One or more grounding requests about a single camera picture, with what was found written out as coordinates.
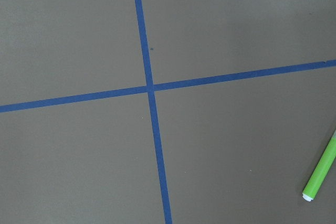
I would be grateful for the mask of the green highlighter pen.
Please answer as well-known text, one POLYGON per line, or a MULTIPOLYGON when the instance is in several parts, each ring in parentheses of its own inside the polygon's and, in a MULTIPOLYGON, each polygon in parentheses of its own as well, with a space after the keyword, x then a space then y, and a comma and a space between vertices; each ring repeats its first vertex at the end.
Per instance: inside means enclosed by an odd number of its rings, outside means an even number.
POLYGON ((331 136, 320 160, 318 161, 305 188, 303 189, 302 197, 305 201, 312 202, 314 200, 334 160, 335 160, 335 132, 331 136))

